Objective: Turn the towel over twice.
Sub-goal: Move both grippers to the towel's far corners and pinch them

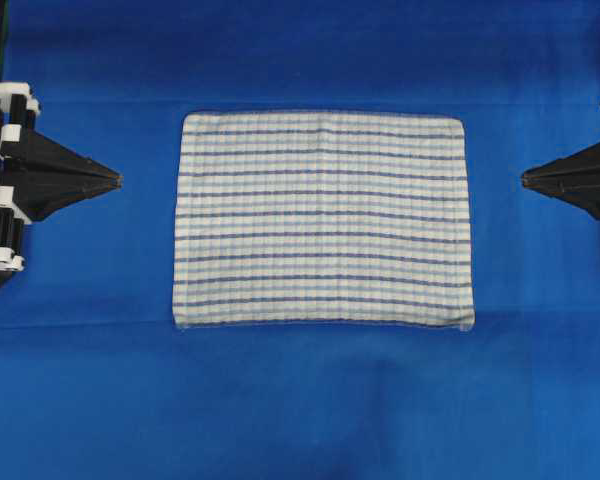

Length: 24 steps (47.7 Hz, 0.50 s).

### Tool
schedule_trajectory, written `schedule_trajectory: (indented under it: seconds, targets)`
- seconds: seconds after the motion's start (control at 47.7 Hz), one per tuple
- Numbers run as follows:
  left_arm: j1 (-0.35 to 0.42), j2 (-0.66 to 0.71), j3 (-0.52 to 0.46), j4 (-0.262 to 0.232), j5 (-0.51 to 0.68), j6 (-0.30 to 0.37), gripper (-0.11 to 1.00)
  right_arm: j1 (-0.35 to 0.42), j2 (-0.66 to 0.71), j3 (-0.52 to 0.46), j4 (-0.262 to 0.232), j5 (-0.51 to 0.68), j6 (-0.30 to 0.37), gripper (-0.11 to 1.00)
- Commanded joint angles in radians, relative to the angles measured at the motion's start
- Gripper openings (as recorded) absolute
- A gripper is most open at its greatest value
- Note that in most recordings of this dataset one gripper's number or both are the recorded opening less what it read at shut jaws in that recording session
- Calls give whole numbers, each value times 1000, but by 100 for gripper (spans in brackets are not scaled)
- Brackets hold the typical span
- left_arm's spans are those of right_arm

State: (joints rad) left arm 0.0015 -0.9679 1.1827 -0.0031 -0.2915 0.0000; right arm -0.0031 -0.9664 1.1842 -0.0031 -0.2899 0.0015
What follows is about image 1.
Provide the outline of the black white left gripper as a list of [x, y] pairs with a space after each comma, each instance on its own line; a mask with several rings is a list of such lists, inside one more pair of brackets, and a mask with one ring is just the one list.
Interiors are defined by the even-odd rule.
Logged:
[[[0, 82], [0, 288], [25, 267], [27, 225], [122, 187], [118, 172], [26, 128], [39, 114], [28, 83]], [[46, 172], [12, 172], [8, 185], [7, 160]]]

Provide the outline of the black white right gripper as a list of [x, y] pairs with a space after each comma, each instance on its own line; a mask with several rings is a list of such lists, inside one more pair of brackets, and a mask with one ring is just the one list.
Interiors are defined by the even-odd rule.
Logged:
[[600, 186], [573, 187], [565, 183], [535, 180], [556, 176], [584, 175], [600, 172], [600, 142], [568, 157], [531, 168], [522, 174], [522, 186], [547, 197], [581, 208], [600, 220]]

